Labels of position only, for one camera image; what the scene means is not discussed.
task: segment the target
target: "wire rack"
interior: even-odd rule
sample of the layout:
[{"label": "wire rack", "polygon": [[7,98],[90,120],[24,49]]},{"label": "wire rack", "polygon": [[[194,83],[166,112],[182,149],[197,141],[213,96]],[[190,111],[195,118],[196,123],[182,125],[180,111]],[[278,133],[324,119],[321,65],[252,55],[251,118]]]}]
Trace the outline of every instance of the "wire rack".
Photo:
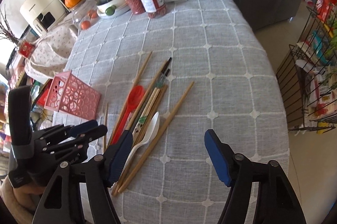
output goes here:
[{"label": "wire rack", "polygon": [[288,129],[324,133],[337,124],[337,4],[316,0],[277,70]]}]

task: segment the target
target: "floral cloth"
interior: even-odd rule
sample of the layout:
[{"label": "floral cloth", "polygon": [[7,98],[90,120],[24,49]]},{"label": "floral cloth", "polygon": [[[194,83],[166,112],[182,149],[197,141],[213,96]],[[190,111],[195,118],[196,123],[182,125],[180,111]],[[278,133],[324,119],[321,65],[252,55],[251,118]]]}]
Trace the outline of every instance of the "floral cloth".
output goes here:
[{"label": "floral cloth", "polygon": [[34,79],[54,78],[55,74],[63,72],[77,39],[71,25],[72,21],[61,23],[34,41],[36,48],[25,66],[27,75]]}]

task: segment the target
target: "lime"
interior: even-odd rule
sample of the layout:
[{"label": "lime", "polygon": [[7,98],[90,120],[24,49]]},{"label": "lime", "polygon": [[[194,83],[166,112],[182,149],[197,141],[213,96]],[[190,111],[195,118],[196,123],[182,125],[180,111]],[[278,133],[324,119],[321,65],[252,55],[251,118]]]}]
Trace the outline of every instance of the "lime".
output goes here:
[{"label": "lime", "polygon": [[112,5],[111,7],[106,9],[106,15],[107,16],[112,16],[116,11],[116,6]]}]

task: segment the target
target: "screw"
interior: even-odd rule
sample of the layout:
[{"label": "screw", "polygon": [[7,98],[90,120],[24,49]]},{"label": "screw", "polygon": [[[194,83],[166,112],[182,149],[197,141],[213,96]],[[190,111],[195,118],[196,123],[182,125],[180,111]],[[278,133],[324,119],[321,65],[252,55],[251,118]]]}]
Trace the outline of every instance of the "screw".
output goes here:
[{"label": "screw", "polygon": [[97,162],[101,161],[102,159],[103,159],[103,155],[101,155],[101,154],[98,154],[94,157],[94,160],[97,161]]},{"label": "screw", "polygon": [[236,160],[241,161],[241,160],[243,160],[245,157],[244,157],[243,154],[236,153],[236,154],[234,155],[234,158],[235,158]]},{"label": "screw", "polygon": [[270,160],[269,162],[270,162],[270,165],[273,166],[273,167],[279,166],[279,163],[276,160]]},{"label": "screw", "polygon": [[60,164],[60,167],[61,168],[65,168],[65,167],[67,167],[68,166],[68,162],[67,161],[63,161],[63,162],[61,162],[61,164]]}]

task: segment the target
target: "blue gripper pad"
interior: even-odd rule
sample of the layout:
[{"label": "blue gripper pad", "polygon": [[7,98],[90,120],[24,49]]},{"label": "blue gripper pad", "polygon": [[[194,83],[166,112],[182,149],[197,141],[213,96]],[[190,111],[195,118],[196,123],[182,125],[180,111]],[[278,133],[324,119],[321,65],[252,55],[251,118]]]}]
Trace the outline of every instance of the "blue gripper pad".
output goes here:
[{"label": "blue gripper pad", "polygon": [[221,143],[212,129],[205,132],[205,147],[211,158],[216,174],[220,181],[225,183],[227,187],[231,187],[232,179],[229,173],[229,166],[221,151],[221,145],[223,145],[223,143]]},{"label": "blue gripper pad", "polygon": [[96,120],[89,120],[85,123],[82,123],[80,125],[74,126],[73,128],[71,128],[69,135],[72,137],[77,137],[80,134],[83,134],[95,127],[98,126],[98,123]]},{"label": "blue gripper pad", "polygon": [[127,157],[129,156],[131,152],[133,142],[134,142],[134,139],[132,137],[132,133],[128,130],[124,130],[122,136],[119,138],[118,142],[115,144],[116,146],[119,145],[119,148],[114,158],[110,162],[109,171],[108,171],[110,175],[107,179],[109,183],[111,183],[111,185],[119,180],[119,177],[122,174]]}]

